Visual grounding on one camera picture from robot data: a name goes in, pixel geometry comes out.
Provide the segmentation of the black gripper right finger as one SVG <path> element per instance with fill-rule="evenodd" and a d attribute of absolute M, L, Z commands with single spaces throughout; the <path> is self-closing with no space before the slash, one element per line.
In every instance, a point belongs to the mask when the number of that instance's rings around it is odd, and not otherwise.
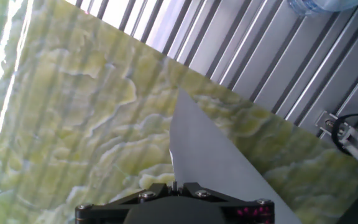
<path fill-rule="evenodd" d="M 178 188 L 178 195 L 212 205 L 208 215 L 220 214 L 223 223 L 273 224 L 274 203 L 269 199 L 244 201 L 215 190 L 207 189 L 196 182 L 185 183 Z"/>

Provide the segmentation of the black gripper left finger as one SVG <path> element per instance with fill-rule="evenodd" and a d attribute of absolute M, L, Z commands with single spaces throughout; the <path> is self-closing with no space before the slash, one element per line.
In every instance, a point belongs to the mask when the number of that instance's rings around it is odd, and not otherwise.
<path fill-rule="evenodd" d="M 119 200 L 104 205 L 82 203 L 75 208 L 75 224 L 122 223 L 129 210 L 144 202 L 172 196 L 175 184 L 152 184 L 148 189 L 135 192 Z"/>

